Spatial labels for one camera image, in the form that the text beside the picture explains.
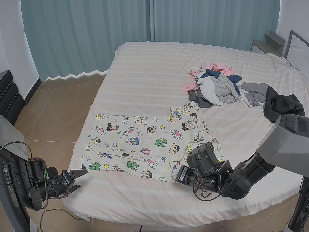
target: nightstand drawer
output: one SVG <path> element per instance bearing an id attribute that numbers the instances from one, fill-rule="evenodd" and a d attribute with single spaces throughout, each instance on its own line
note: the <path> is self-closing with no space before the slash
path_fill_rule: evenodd
<path id="1" fill-rule="evenodd" d="M 252 44 L 251 48 L 252 52 L 257 52 L 257 53 L 264 53 L 260 48 L 258 48 L 255 44 Z"/>

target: tiled floor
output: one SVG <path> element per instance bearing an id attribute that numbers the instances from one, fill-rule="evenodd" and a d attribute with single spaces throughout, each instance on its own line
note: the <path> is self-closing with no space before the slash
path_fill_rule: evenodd
<path id="1" fill-rule="evenodd" d="M 39 87 L 30 103 L 23 108 L 15 124 L 24 135 L 25 142 L 29 144 L 34 157 L 42 157 L 48 166 L 54 166 L 59 171 L 68 168 L 74 144 L 103 79 L 104 76 L 95 74 L 78 79 L 48 80 Z M 280 231 L 288 222 L 296 201 L 297 196 L 294 196 L 252 216 L 197 228 L 173 229 L 143 226 L 142 232 Z M 66 210 L 61 200 L 49 200 L 47 209 L 54 208 Z M 28 213 L 37 225 L 40 224 L 42 212 L 43 210 L 28 209 Z M 77 221 L 59 210 L 45 213 L 42 227 L 43 232 L 137 232 L 140 229 L 140 225 L 119 224 L 97 219 L 92 219 L 90 222 Z M 0 205 L 0 232 L 4 231 L 14 230 Z"/>

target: pile of clothes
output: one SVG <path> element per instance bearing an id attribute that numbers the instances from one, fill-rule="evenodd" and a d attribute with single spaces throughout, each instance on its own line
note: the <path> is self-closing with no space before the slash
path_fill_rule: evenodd
<path id="1" fill-rule="evenodd" d="M 270 122 L 276 122 L 282 114 L 305 116 L 305 110 L 296 95 L 279 95 L 266 83 L 243 83 L 241 98 L 249 106 L 264 106 L 264 116 Z"/>
<path id="2" fill-rule="evenodd" d="M 189 100 L 198 103 L 199 107 L 240 102 L 237 83 L 242 77 L 235 75 L 232 67 L 224 63 L 205 63 L 200 70 L 191 69 L 189 74 L 194 81 L 182 89 L 188 92 Z"/>

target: curtain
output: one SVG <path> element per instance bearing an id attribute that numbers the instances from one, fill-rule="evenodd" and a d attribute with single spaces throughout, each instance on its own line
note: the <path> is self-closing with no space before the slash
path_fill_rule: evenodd
<path id="1" fill-rule="evenodd" d="M 21 0 L 42 80 L 110 67 L 127 41 L 171 41 L 250 50 L 276 31 L 280 0 Z"/>
<path id="2" fill-rule="evenodd" d="M 280 0 L 153 0 L 154 40 L 251 50 L 276 32 Z"/>
<path id="3" fill-rule="evenodd" d="M 41 80 L 107 70 L 127 41 L 150 41 L 149 0 L 21 0 Z"/>

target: baseboard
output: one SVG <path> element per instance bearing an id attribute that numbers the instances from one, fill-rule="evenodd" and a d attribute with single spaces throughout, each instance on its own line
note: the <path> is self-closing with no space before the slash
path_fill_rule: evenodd
<path id="1" fill-rule="evenodd" d="M 32 96 L 34 95 L 34 93 L 36 92 L 36 90 L 38 89 L 38 87 L 41 85 L 41 79 L 39 78 L 36 83 L 33 85 L 33 87 L 30 89 L 28 95 L 26 96 L 25 100 L 25 104 L 27 105 L 29 103 L 29 101 L 31 100 Z"/>

